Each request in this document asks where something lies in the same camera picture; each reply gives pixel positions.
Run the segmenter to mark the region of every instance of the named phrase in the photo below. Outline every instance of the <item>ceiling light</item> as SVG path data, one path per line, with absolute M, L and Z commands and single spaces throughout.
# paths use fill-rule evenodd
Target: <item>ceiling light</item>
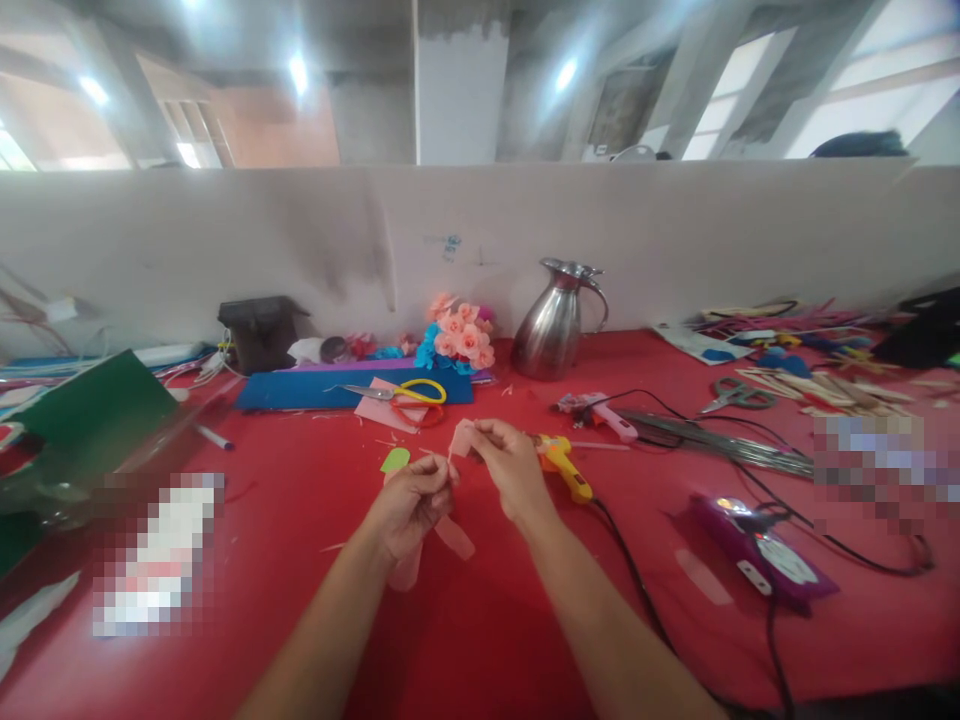
M 557 75 L 557 92 L 563 92 L 566 90 L 567 85 L 570 84 L 570 81 L 573 80 L 573 76 L 577 74 L 577 61 L 567 60 L 566 64 L 560 69 L 560 74 Z
M 309 83 L 307 82 L 307 65 L 300 53 L 290 58 L 290 76 L 293 78 L 293 86 L 297 89 L 297 96 L 303 97 Z
M 103 107 L 110 102 L 110 96 L 107 95 L 107 91 L 104 90 L 103 86 L 92 77 L 87 75 L 81 77 L 80 87 L 82 87 L 84 92 L 87 93 L 87 95 L 89 95 L 100 107 Z

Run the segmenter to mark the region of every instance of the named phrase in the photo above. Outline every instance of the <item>thermos handle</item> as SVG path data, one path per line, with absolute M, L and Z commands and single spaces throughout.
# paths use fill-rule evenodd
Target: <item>thermos handle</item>
M 607 296 L 603 294 L 603 290 L 600 289 L 600 286 L 597 285 L 594 280 L 591 280 L 590 278 L 581 278 L 580 282 L 593 290 L 597 295 L 600 296 L 600 299 L 603 300 L 603 320 L 600 321 L 600 324 L 597 326 L 596 330 L 594 330 L 592 333 L 588 333 L 593 335 L 603 330 L 604 326 L 607 324 L 607 318 L 610 317 L 610 306 L 607 304 Z

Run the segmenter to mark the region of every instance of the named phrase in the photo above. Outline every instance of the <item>pink paper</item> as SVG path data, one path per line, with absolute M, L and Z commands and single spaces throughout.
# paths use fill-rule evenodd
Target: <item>pink paper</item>
M 453 431 L 453 439 L 450 441 L 450 448 L 447 450 L 447 460 L 454 455 L 466 457 L 470 452 L 470 438 L 463 432 L 464 428 L 473 427 L 473 420 L 461 420 L 457 423 Z
M 477 551 L 476 546 L 467 537 L 463 528 L 448 516 L 444 515 L 440 518 L 433 529 L 437 531 L 437 535 L 440 536 L 444 544 L 460 556 L 461 560 L 469 560 Z
M 377 390 L 396 390 L 399 386 L 388 383 L 386 380 L 381 380 L 380 378 L 374 378 L 373 382 L 370 383 L 370 387 Z M 398 402 L 400 404 L 406 404 L 416 401 L 413 398 L 400 398 Z M 404 412 L 410 416 L 413 422 L 420 422 L 423 420 L 423 416 L 427 410 L 426 408 L 416 408 L 414 410 L 404 410 Z M 366 418 L 367 420 L 373 420 L 381 425 L 392 427 L 394 430 L 403 430 L 411 435 L 416 435 L 418 432 L 418 428 L 401 420 L 390 406 L 390 403 L 385 400 L 364 397 L 360 400 L 360 404 L 357 405 L 357 409 L 353 414 Z
M 677 562 L 687 577 L 714 605 L 729 605 L 733 598 L 706 564 L 687 549 L 677 550 Z
M 390 574 L 388 583 L 397 592 L 407 592 L 417 584 L 417 575 L 420 574 L 420 553 L 423 543 L 417 545 L 416 550 L 397 563 Z

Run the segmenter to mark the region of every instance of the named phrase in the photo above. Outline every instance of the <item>black cable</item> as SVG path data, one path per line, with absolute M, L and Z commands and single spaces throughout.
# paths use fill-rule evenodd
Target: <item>black cable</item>
M 717 415 L 716 413 L 710 413 L 709 415 L 700 415 L 693 419 L 693 422 L 700 422 L 701 420 L 726 420 L 728 422 L 736 422 L 741 425 L 750 425 L 751 427 L 759 428 L 763 430 L 767 435 L 772 438 L 775 438 L 783 447 L 790 448 L 797 455 L 802 455 L 806 457 L 806 454 L 797 450 L 793 445 L 787 442 L 786 438 L 783 437 L 780 433 L 776 432 L 772 428 L 768 428 L 762 423 L 755 422 L 754 420 L 747 420 L 746 418 L 738 418 L 733 415 Z
M 777 495 L 770 487 L 764 483 L 760 478 L 750 472 L 743 464 L 739 461 L 731 458 L 730 462 L 740 470 L 744 475 L 746 475 L 751 481 L 753 481 L 761 490 L 763 490 L 767 495 L 772 497 L 777 505 L 784 508 L 785 510 L 792 513 L 793 517 L 802 522 L 811 530 L 816 530 L 814 523 L 804 516 L 802 513 L 797 512 L 797 510 L 791 507 L 786 501 L 784 501 L 779 495 Z M 870 558 L 861 555 L 853 548 L 842 543 L 840 540 L 837 540 L 833 535 L 819 535 L 827 542 L 831 543 L 835 547 L 839 548 L 843 552 L 850 555 L 852 558 L 856 559 L 860 563 L 863 563 L 867 567 L 876 570 L 877 572 L 886 573 L 887 575 L 896 575 L 898 577 L 917 577 L 918 575 L 923 575 L 924 573 L 930 572 L 936 567 L 936 563 L 933 560 L 933 550 L 930 547 L 930 543 L 927 542 L 927 539 L 923 535 L 911 535 L 910 538 L 920 546 L 921 556 L 917 561 L 917 565 L 912 568 L 892 568 L 887 565 L 878 563 Z
M 623 552 L 623 556 L 627 561 L 627 566 L 630 569 L 630 576 L 633 578 L 634 584 L 636 584 L 637 589 L 640 591 L 640 597 L 643 600 L 644 605 L 646 605 L 647 614 L 650 616 L 650 620 L 653 622 L 654 630 L 656 631 L 657 635 L 660 636 L 660 639 L 663 640 L 664 644 L 670 648 L 670 652 L 676 655 L 677 649 L 670 641 L 670 636 L 667 634 L 667 629 L 663 626 L 663 621 L 660 619 L 660 615 L 657 614 L 657 609 L 653 605 L 653 599 L 650 597 L 650 591 L 647 590 L 646 583 L 643 582 L 640 571 L 637 569 L 637 564 L 633 561 L 633 555 L 630 554 L 630 548 L 627 547 L 627 543 L 623 539 L 623 535 L 620 534 L 620 529 L 613 521 L 613 516 L 610 514 L 610 511 L 607 510 L 607 506 L 603 504 L 603 501 L 600 500 L 600 498 L 594 496 L 591 502 L 597 506 L 600 512 L 602 512 L 607 518 L 607 522 L 610 523 L 610 532 L 613 533 L 614 540 L 617 541 L 617 545 L 620 546 L 620 550 Z
M 584 408 L 582 408 L 579 411 L 578 422 L 582 423 L 584 422 L 585 419 L 590 418 L 589 410 L 594 405 L 598 405 L 599 403 L 602 403 L 602 402 L 608 402 L 616 398 L 625 397 L 635 392 L 640 392 L 640 393 L 644 393 L 645 395 L 649 395 L 651 398 L 656 400 L 663 408 L 665 408 L 669 413 L 671 413 L 672 415 L 676 416 L 677 418 L 680 418 L 681 420 L 687 423 L 696 424 L 696 422 L 698 422 L 699 420 L 715 419 L 715 420 L 727 420 L 731 422 L 738 422 L 744 425 L 751 425 L 753 427 L 763 430 L 764 432 L 768 433 L 770 436 L 776 438 L 781 445 L 785 447 L 789 447 L 798 455 L 803 455 L 802 452 L 800 452 L 799 450 L 794 448 L 790 443 L 788 443 L 783 436 L 781 436 L 776 431 L 768 428 L 767 426 L 761 423 L 754 422 L 753 420 L 746 420 L 744 418 L 734 417 L 732 415 L 712 415 L 712 416 L 704 416 L 702 418 L 697 418 L 696 420 L 691 420 L 690 418 L 687 418 L 686 416 L 678 413 L 676 410 L 671 408 L 669 405 L 663 402 L 663 400 L 661 400 L 659 397 L 654 395 L 649 390 L 642 390 L 642 389 L 627 390 L 626 392 L 618 393 L 617 395 L 612 395 L 610 397 L 604 398 L 603 400 L 592 402 L 586 405 Z M 677 443 L 675 445 L 667 445 L 667 444 L 659 443 L 659 442 L 650 440 L 649 438 L 638 438 L 638 440 L 640 440 L 641 442 L 646 442 L 651 445 L 656 445 L 658 447 L 676 449 L 683 444 L 684 439 L 677 436 L 676 437 Z M 730 462 L 734 465 L 734 467 L 736 467 L 741 472 L 743 472 L 744 475 L 746 475 L 750 480 L 752 480 L 756 485 L 758 485 L 764 492 L 766 492 L 770 497 L 773 498 L 773 502 L 766 502 L 758 505 L 756 508 L 757 511 L 768 510 L 775 507 L 779 507 L 784 511 L 782 513 L 764 513 L 764 517 L 769 518 L 769 520 L 766 521 L 765 523 L 765 527 L 767 529 L 769 529 L 770 527 L 772 527 L 773 525 L 779 522 L 785 522 L 792 518 L 797 518 L 798 520 L 800 520 L 802 523 L 804 523 L 811 529 L 815 529 L 814 524 L 809 519 L 807 519 L 804 515 L 797 512 L 792 506 L 786 503 L 782 498 L 780 498 L 776 493 L 774 493 L 773 490 L 771 490 L 766 483 L 761 481 L 756 475 L 754 475 L 752 472 L 747 470 L 747 468 L 744 467 L 743 464 L 741 464 L 734 458 L 730 458 Z M 627 546 L 626 541 L 623 539 L 623 536 L 620 534 L 620 530 L 617 528 L 617 524 L 614 522 L 613 516 L 610 514 L 610 511 L 607 509 L 606 505 L 604 505 L 599 498 L 594 497 L 592 503 L 596 505 L 596 507 L 603 513 L 603 515 L 607 519 L 607 522 L 610 525 L 610 529 L 614 535 L 614 539 L 616 540 L 617 545 L 620 547 L 620 550 L 623 552 L 624 558 L 627 561 L 627 565 L 630 569 L 630 575 L 637 586 L 637 589 L 644 602 L 644 605 L 647 608 L 647 612 L 650 616 L 651 621 L 654 624 L 654 628 L 657 634 L 660 636 L 660 638 L 663 640 L 666 646 L 670 648 L 671 652 L 673 652 L 674 655 L 677 655 L 676 648 L 674 648 L 673 643 L 670 641 L 670 637 L 667 634 L 666 627 L 664 627 L 663 621 L 660 619 L 660 616 L 657 613 L 656 607 L 653 604 L 653 599 L 650 596 L 650 592 L 647 590 L 647 586 L 644 583 L 643 578 L 640 575 L 640 571 L 637 569 L 637 565 L 633 560 L 633 556 L 630 553 L 630 548 Z M 912 536 L 912 539 L 915 540 L 923 550 L 923 559 L 919 561 L 916 567 L 910 568 L 907 570 L 900 569 L 900 568 L 887 567 L 885 565 L 882 565 L 881 563 L 870 560 L 869 558 L 861 555 L 857 551 L 853 550 L 852 548 L 848 547 L 844 543 L 840 542 L 832 535 L 823 535 L 822 537 L 824 537 L 827 541 L 832 543 L 834 546 L 836 546 L 843 552 L 847 553 L 851 557 L 855 558 L 856 560 L 860 561 L 867 567 L 870 567 L 874 570 L 887 573 L 890 575 L 897 575 L 901 577 L 916 577 L 917 575 L 921 575 L 925 572 L 928 572 L 935 567 L 935 563 L 933 561 L 933 552 L 930 548 L 929 543 L 927 542 L 926 538 L 923 535 Z M 761 558 L 761 562 L 764 565 L 764 569 L 767 571 L 766 575 L 769 578 L 769 585 L 771 588 L 770 602 L 768 603 L 768 607 L 767 607 L 767 621 L 766 621 L 767 646 L 770 651 L 770 660 L 773 663 L 774 672 L 776 673 L 777 689 L 778 689 L 778 692 L 780 693 L 781 703 L 783 704 L 784 718 L 785 720 L 793 720 L 796 714 L 796 708 L 793 701 L 793 694 L 790 690 L 790 684 L 787 681 L 787 676 L 783 669 L 783 663 L 780 660 L 780 653 L 777 650 L 775 623 L 776 623 L 776 612 L 777 612 L 779 597 L 777 594 L 776 583 L 774 582 L 774 576 L 775 576 L 774 569 L 770 564 L 770 562 L 767 560 L 767 558 L 763 555 L 763 552 L 760 550 L 759 540 L 757 538 L 754 538 L 754 543 L 757 548 L 757 554 Z M 718 702 L 727 710 L 741 714 L 741 715 L 754 714 L 750 710 L 740 705 L 737 705 L 736 703 L 732 703 L 730 701 L 727 701 L 721 698 L 720 696 L 713 693 L 709 688 L 706 688 L 706 690 L 716 702 Z
M 589 410 L 590 410 L 590 408 L 593 407 L 594 405 L 598 405 L 598 404 L 603 403 L 603 402 L 609 402 L 610 400 L 615 400 L 615 399 L 617 399 L 617 398 L 626 397 L 627 395 L 630 395 L 630 394 L 632 394 L 632 393 L 638 393 L 638 392 L 639 392 L 639 393 L 643 393 L 643 394 L 645 394 L 645 395 L 649 395 L 651 398 L 653 398 L 654 400 L 656 400 L 656 401 L 657 401 L 664 409 L 666 409 L 669 413 L 671 413 L 671 414 L 674 415 L 675 417 L 679 418 L 680 420 L 683 420 L 684 422 L 690 423 L 691 425 L 696 425 L 698 422 L 700 422 L 700 421 L 702 421 L 702 420 L 710 420 L 710 419 L 714 419 L 714 420 L 726 420 L 726 421 L 729 421 L 729 422 L 740 423 L 740 424 L 742 424 L 742 425 L 750 425 L 750 426 L 752 426 L 752 427 L 759 428 L 760 430 L 763 430 L 764 432 L 768 433 L 771 437 L 776 438 L 777 441 L 778 441 L 781 445 L 783 445 L 784 447 L 789 447 L 791 450 L 793 450 L 793 451 L 794 451 L 795 453 L 797 453 L 798 455 L 804 455 L 804 453 L 800 452 L 799 450 L 797 450 L 796 448 L 794 448 L 793 445 L 791 445 L 790 443 L 788 443 L 787 440 L 786 440 L 786 438 L 784 438 L 782 435 L 780 435 L 780 433 L 778 433 L 778 432 L 776 432 L 775 430 L 767 427 L 766 425 L 763 425 L 762 423 L 755 422 L 754 420 L 747 420 L 747 419 L 745 419 L 745 418 L 735 417 L 735 416 L 733 416 L 733 415 L 704 415 L 704 416 L 702 416 L 702 417 L 697 417 L 697 418 L 691 419 L 691 418 L 686 417 L 685 415 L 682 415 L 681 413 L 677 412 L 676 410 L 674 410 L 672 407 L 670 407 L 669 405 L 667 405 L 663 400 L 661 400 L 659 397 L 657 397 L 656 395 L 654 395 L 654 394 L 653 394 L 652 392 L 650 392 L 649 390 L 643 390 L 643 389 L 640 389 L 640 388 L 634 388 L 634 389 L 632 389 L 632 390 L 626 390 L 625 392 L 617 393 L 616 395 L 611 395 L 610 397 L 604 398 L 604 399 L 602 399 L 602 400 L 597 400 L 597 401 L 594 401 L 594 402 L 592 402 L 592 403 L 590 403 L 590 404 L 588 404 L 588 405 L 585 405 L 585 406 L 577 413 L 578 416 L 579 416 L 578 422 L 583 422 L 583 421 L 584 421 L 584 418 L 588 418 L 588 417 L 589 417 Z M 662 436 L 669 437 L 669 435 L 670 435 L 669 431 L 667 431 L 667 430 L 661 430 L 661 431 L 659 431 L 659 432 L 661 433 Z M 666 448 L 666 449 L 669 449 L 669 450 L 675 450 L 675 449 L 679 448 L 679 447 L 683 444 L 683 438 L 681 438 L 680 436 L 674 436 L 674 437 L 675 437 L 675 439 L 676 439 L 676 444 L 673 444 L 673 445 L 668 445 L 668 444 L 666 444 L 666 443 L 662 443 L 662 442 L 659 442 L 659 441 L 656 441 L 656 440 L 651 440 L 651 439 L 649 439 L 649 438 L 637 438 L 637 439 L 638 439 L 640 442 L 646 443 L 646 444 L 648 444 L 648 445 L 653 445 L 653 446 L 655 446 L 655 447 L 662 447 L 662 448 Z M 776 500 L 777 503 L 778 503 L 781 507 L 783 507 L 785 510 L 788 510 L 789 512 L 793 513 L 793 516 L 796 517 L 798 520 L 800 520 L 800 522 L 802 522 L 804 525 L 806 525 L 807 527 L 809 527 L 809 528 L 811 528 L 811 529 L 814 529 L 814 530 L 816 529 L 816 528 L 814 527 L 813 522 L 811 522 L 810 520 L 808 520 L 803 514 L 797 512 L 796 509 L 794 509 L 793 507 L 791 507 L 791 506 L 790 506 L 787 502 L 785 502 L 781 497 L 779 497 L 776 493 L 774 493 L 773 490 L 771 490 L 769 486 L 767 486 L 764 482 L 762 482 L 756 475 L 754 475 L 753 473 L 751 473 L 750 471 L 748 471 L 740 462 L 738 462 L 737 460 L 735 460 L 735 459 L 733 459 L 733 458 L 731 458 L 731 462 L 732 462 L 737 468 L 739 468 L 740 470 L 742 470 L 743 473 L 744 473 L 748 478 L 750 478 L 750 480 L 752 480 L 752 481 L 753 481 L 754 483 L 756 483 L 761 489 L 763 489 L 763 491 L 764 491 L 765 493 L 767 493 L 770 497 L 772 497 L 774 500 Z M 921 550 L 922 550 L 922 555 L 921 555 L 921 560 L 919 561 L 917 567 L 912 568 L 912 569 L 907 569 L 907 570 L 900 569 L 900 568 L 891 568 L 891 567 L 888 567 L 888 566 L 883 565 L 883 564 L 881 564 L 881 563 L 878 563 L 878 562 L 876 562 L 876 561 L 874 561 L 874 560 L 870 560 L 869 558 L 865 557 L 864 555 L 861 555 L 860 553 L 858 553 L 858 552 L 857 552 L 856 550 L 854 550 L 853 548 L 851 548 L 851 547 L 849 547 L 848 545 L 845 545 L 845 544 L 842 543 L 841 541 L 837 540 L 837 539 L 836 539 L 835 537 L 833 537 L 832 535 L 822 535 L 821 537 L 823 537 L 824 539 L 826 539 L 827 542 L 829 542 L 829 543 L 831 543 L 832 545 L 834 545 L 834 547 L 838 548 L 838 549 L 841 550 L 842 552 L 847 553 L 847 554 L 850 555 L 852 558 L 854 558 L 854 559 L 856 559 L 857 561 L 863 563 L 863 564 L 866 565 L 867 567 L 872 568 L 872 569 L 874 569 L 874 570 L 877 570 L 878 572 L 887 573 L 888 575 L 897 575 L 897 576 L 900 576 L 900 577 L 916 577 L 917 575 L 922 575 L 923 573 L 928 572 L 928 571 L 932 570 L 934 567 L 936 567 L 936 565 L 935 565 L 935 563 L 934 563 L 934 561 L 933 561 L 933 551 L 931 550 L 930 544 L 927 542 L 926 538 L 925 538 L 923 535 L 912 535 L 912 536 L 911 536 L 911 538 L 913 539 L 913 541 L 915 541 L 915 542 L 920 546 L 920 548 L 921 548 Z
M 623 539 L 623 535 L 620 534 L 620 528 L 617 527 L 617 523 L 613 519 L 613 515 L 610 514 L 610 511 L 607 509 L 607 506 L 604 505 L 603 501 L 594 496 L 593 500 L 590 501 L 591 504 L 596 506 L 603 516 L 607 520 L 607 524 L 610 532 L 613 534 L 613 538 L 617 543 L 617 546 L 620 548 L 620 551 L 623 553 L 623 558 L 626 560 L 627 568 L 630 571 L 630 577 L 633 578 L 634 585 L 636 585 L 640 599 L 643 601 L 644 606 L 647 609 L 647 615 L 650 618 L 650 621 L 653 623 L 654 632 L 660 637 L 663 641 L 663 644 L 666 645 L 670 652 L 680 657 L 677 649 L 673 646 L 673 642 L 670 640 L 670 635 L 667 633 L 667 628 L 664 626 L 663 621 L 660 619 L 660 614 L 657 612 L 656 606 L 653 604 L 653 598 L 650 596 L 650 591 L 647 589 L 646 583 L 643 581 L 643 576 L 640 575 L 640 570 L 637 568 L 637 563 L 634 562 L 633 555 L 630 552 L 630 548 L 627 546 L 626 540 Z M 704 690 L 712 697 L 717 703 L 722 705 L 727 710 L 736 713 L 739 716 L 748 716 L 755 717 L 757 711 L 750 710 L 745 708 L 742 705 L 739 705 L 735 702 L 727 700 L 716 693 L 714 693 L 710 688 L 704 686 Z M 760 712 L 763 717 L 769 717 L 768 713 Z
M 780 653 L 777 650 L 777 636 L 774 631 L 777 605 L 780 600 L 779 591 L 774 580 L 773 566 L 760 549 L 760 540 L 754 537 L 753 544 L 757 548 L 757 557 L 760 558 L 763 569 L 766 571 L 764 574 L 767 576 L 767 584 L 770 586 L 770 602 L 767 603 L 767 648 L 770 650 L 770 661 L 773 663 L 773 671 L 777 677 L 777 689 L 780 692 L 780 702 L 783 703 L 784 720 L 793 720 L 796 716 L 796 706 L 793 702 L 793 693 L 790 691 L 790 683 L 787 682 L 787 674 L 784 672 L 783 663 L 780 661 Z

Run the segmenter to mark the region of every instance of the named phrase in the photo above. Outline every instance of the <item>pink paper flower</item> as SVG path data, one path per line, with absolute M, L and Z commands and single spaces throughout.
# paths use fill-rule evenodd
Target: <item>pink paper flower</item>
M 451 357 L 457 354 L 457 344 L 447 333 L 440 333 L 434 338 L 433 349 L 437 351 L 437 355 L 443 355 L 444 357 Z
M 443 317 L 437 320 L 437 325 L 440 326 L 440 332 L 445 332 L 447 335 L 452 335 L 454 338 L 460 336 L 463 332 L 464 322 L 460 319 L 459 315 L 454 315 L 453 313 L 447 313 Z
M 470 361 L 470 367 L 474 370 L 486 370 L 488 367 L 493 367 L 493 363 L 493 346 L 484 345 L 477 356 Z
M 469 325 L 470 323 L 476 321 L 477 313 L 479 312 L 479 307 L 469 303 L 460 303 L 460 307 L 457 308 L 457 314 L 460 315 L 460 319 L 463 320 L 464 325 Z
M 490 344 L 490 338 L 477 329 L 476 325 L 467 325 L 457 342 L 457 352 L 471 360 L 480 354 L 481 348 Z
M 427 309 L 427 322 L 436 322 L 443 317 L 444 313 L 453 306 L 456 299 L 457 296 L 450 293 L 437 295 L 437 298 L 430 303 L 430 307 Z

